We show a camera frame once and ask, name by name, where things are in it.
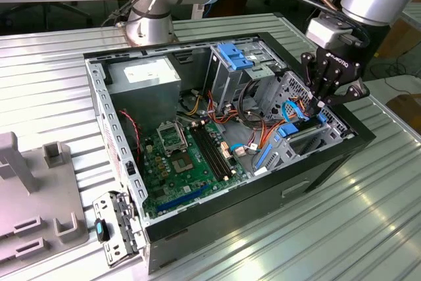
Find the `wire bundle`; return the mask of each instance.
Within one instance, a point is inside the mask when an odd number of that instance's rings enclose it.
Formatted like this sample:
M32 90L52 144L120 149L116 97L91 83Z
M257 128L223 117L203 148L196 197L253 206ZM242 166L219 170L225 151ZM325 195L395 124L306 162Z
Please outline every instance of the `wire bundle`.
M137 158L136 158L136 161L139 164L139 160L140 160L140 137L139 137L139 134L140 133L139 133L139 129L140 129L140 127L137 125L136 121L134 119L132 119L132 117L128 113L126 113L124 111L121 111L121 110L119 110L119 113L121 113L126 118L128 118L129 121L133 125L134 133L136 135L136 147L137 147L136 148L137 149Z
M231 120L232 118L238 115L238 112L236 110L230 110L228 111L228 116L224 115L222 118L217 118L215 115L214 101L213 101L212 94L210 93L210 91L208 91L208 97L209 97L209 104L207 108L208 116L215 123L225 124L229 120Z
M197 110L199 108L200 99L202 99L202 97L200 95L198 95L196 97L196 104L195 104L193 110L191 110L190 112L186 113L186 115L194 115L197 112Z

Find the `blue plastic clip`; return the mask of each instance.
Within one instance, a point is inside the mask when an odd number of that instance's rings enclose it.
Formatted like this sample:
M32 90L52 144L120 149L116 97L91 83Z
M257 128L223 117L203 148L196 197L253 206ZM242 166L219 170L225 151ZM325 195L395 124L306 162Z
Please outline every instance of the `blue plastic clip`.
M323 113L319 113L317 115L317 119L322 123L325 124L328 121L328 118L326 118L326 115L324 115Z
M291 120L289 119L288 114L287 114L287 109L286 109L287 105L290 105L292 107L292 109L295 111L295 113L297 113L297 116L299 118L302 118L304 121L309 120L309 118L306 117L304 115L304 113L301 112L301 109L298 107L298 105L296 105L294 102L292 102L290 100L287 100L287 101L284 101L282 103L282 115L284 116L285 121L291 122Z
M254 64L247 60L234 44L218 44L218 48L232 69L238 70L253 67Z
M298 132L298 128L295 127L294 124L288 123L280 126L278 128L278 132L281 134L283 138L286 138L288 135L294 134Z

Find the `aluminum table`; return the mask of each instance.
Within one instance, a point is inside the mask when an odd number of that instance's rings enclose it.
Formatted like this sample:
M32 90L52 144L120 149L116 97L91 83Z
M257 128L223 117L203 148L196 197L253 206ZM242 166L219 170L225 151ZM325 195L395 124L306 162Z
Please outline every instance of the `aluminum table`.
M270 32L294 57L315 47L273 14L174 23L181 40ZM118 28L0 38L0 132L21 151L72 151L89 240L4 280L419 280L420 137L374 97L350 103L377 138L321 188L148 276L134 258L109 269L91 202L118 189L95 120L82 53L127 47Z

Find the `metal bracket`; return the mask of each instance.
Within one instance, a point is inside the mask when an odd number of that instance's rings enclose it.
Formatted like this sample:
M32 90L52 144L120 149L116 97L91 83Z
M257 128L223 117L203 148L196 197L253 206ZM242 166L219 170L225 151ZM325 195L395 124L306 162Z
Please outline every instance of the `metal bracket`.
M107 225L109 240L103 243L108 266L114 267L147 246L139 218L127 193L107 192L93 202L95 216Z

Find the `green motherboard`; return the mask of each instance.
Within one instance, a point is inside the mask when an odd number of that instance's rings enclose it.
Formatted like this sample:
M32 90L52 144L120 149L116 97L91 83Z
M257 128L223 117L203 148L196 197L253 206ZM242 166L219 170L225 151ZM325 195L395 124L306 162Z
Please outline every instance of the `green motherboard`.
M209 122L203 128L203 132L212 137L211 145L221 154L220 143L223 139L215 123ZM144 148L147 149L144 153L143 182L148 191L148 198L143 208L151 218L229 188L247 177L234 158L226 160L222 155L221 159L224 159L226 166L230 168L230 177L225 180L216 177L205 158L206 154L203 155L200 146L197 145L197 138L192 135L193 130L186 126L180 127L180 130L187 142L187 148L183 150L171 153L166 150L167 146L179 142L177 134L170 129L161 132L161 136L155 131L146 136L144 141Z

